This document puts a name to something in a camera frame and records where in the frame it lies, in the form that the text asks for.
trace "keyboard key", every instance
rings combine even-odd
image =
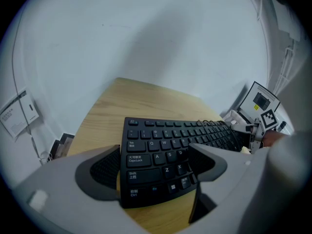
[[[176,181],[172,181],[167,183],[168,191],[170,194],[177,193],[179,191],[178,185]]]
[[[162,173],[164,174],[165,178],[173,178],[176,175],[173,166],[163,167]]]
[[[162,134],[164,135],[164,138],[172,138],[171,131],[164,130],[162,131]]]
[[[236,149],[237,149],[234,145],[232,145],[231,142],[228,142],[227,146],[229,147],[229,150],[231,150],[231,151],[236,151]]]
[[[179,133],[178,130],[172,130],[172,134],[174,135],[175,138],[180,138],[181,134]]]
[[[155,123],[154,123],[153,121],[146,120],[146,121],[145,121],[145,126],[147,126],[147,127],[154,127],[154,126],[155,126]]]
[[[177,174],[182,175],[187,173],[187,167],[185,163],[176,166]]]
[[[213,132],[211,131],[210,127],[207,127],[206,130],[207,130],[207,133],[213,134]]]
[[[162,165],[166,163],[164,154],[153,154],[153,159],[155,165]]]
[[[195,129],[194,132],[196,133],[196,135],[201,135],[201,132],[198,129]]]
[[[189,138],[189,143],[196,143],[196,140],[194,138]]]
[[[162,150],[170,150],[171,149],[170,141],[167,139],[161,140],[160,146],[161,146]]]
[[[128,152],[145,152],[145,142],[138,140],[127,141],[127,151]]]
[[[197,183],[197,179],[196,179],[195,174],[191,174],[191,175],[190,175],[190,178],[191,178],[192,184],[196,184],[196,183]]]
[[[218,147],[222,146],[222,144],[220,143],[219,140],[216,140],[215,142],[216,142],[216,144],[218,145]]]
[[[173,163],[177,161],[176,152],[167,152],[166,153],[168,163]]]
[[[146,196],[146,189],[145,188],[129,189],[128,193],[130,199],[141,200]]]
[[[186,130],[181,130],[180,132],[181,132],[183,137],[188,137],[189,136],[189,134],[187,133]]]
[[[214,129],[215,129],[215,132],[220,132],[220,129],[217,126],[215,126]]]
[[[150,192],[152,196],[160,196],[164,192],[164,186],[163,185],[151,186]]]
[[[171,145],[173,149],[181,148],[181,145],[178,139],[172,139]]]
[[[186,160],[187,159],[187,153],[185,150],[177,150],[176,152],[178,160]]]
[[[180,139],[180,142],[181,142],[182,147],[188,147],[189,146],[187,139]]]
[[[154,139],[162,138],[162,137],[161,137],[161,133],[160,133],[160,131],[158,131],[158,130],[153,130],[153,131],[152,131],[152,134],[153,134],[153,138],[154,138]]]
[[[200,132],[201,132],[202,135],[206,135],[207,134],[205,129],[200,129]]]
[[[156,121],[156,126],[157,127],[164,127],[165,123],[163,121]]]
[[[214,127],[209,127],[209,131],[210,131],[210,133],[215,133],[215,129],[214,129]]]
[[[138,139],[138,131],[128,130],[128,139]]]
[[[208,139],[207,139],[206,136],[202,136],[201,138],[202,138],[202,140],[203,140],[204,143],[207,143],[207,142],[208,142]]]
[[[232,145],[235,146],[235,144],[236,144],[235,138],[232,135],[229,135],[228,139],[232,143]]]
[[[167,126],[167,127],[173,127],[174,124],[173,124],[171,121],[167,121],[167,122],[166,122],[166,126]]]
[[[134,119],[129,120],[129,126],[137,126],[138,122]]]
[[[188,176],[181,178],[180,183],[181,183],[181,187],[183,189],[186,189],[186,188],[191,186],[191,181],[190,181],[190,178]]]
[[[211,144],[212,144],[213,147],[218,148],[218,145],[214,141],[212,141]]]
[[[195,139],[196,139],[196,142],[198,144],[202,144],[203,143],[203,140],[201,139],[201,137],[195,137]]]
[[[223,144],[226,144],[226,143],[228,143],[228,139],[227,138],[222,138],[222,142],[223,142]]]
[[[150,139],[151,134],[150,131],[141,130],[141,139]]]
[[[148,141],[148,150],[150,152],[155,152],[155,151],[158,151],[159,150],[159,143],[158,141]]]
[[[195,136],[196,134],[195,134],[195,132],[193,131],[193,130],[187,130],[188,132],[189,132],[189,135],[190,136]]]
[[[151,156],[149,154],[127,155],[127,167],[143,167],[151,165]]]
[[[129,184],[151,183],[161,180],[160,169],[127,172]]]

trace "caps lock key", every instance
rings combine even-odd
[[[151,156],[144,155],[127,155],[127,167],[151,166]]]

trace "shift key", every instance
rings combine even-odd
[[[127,167],[151,166],[151,156],[144,155],[127,155]]]
[[[160,169],[128,172],[129,184],[143,184],[161,180]]]

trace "windows key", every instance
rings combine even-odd
[[[167,183],[167,186],[168,186],[168,190],[169,190],[170,194],[177,193],[179,191],[179,188],[178,188],[176,181],[172,181],[172,182]]]

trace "ctrl key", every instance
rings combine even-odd
[[[145,188],[135,188],[135,189],[129,189],[129,198],[131,199],[143,199],[146,195],[146,189]]]

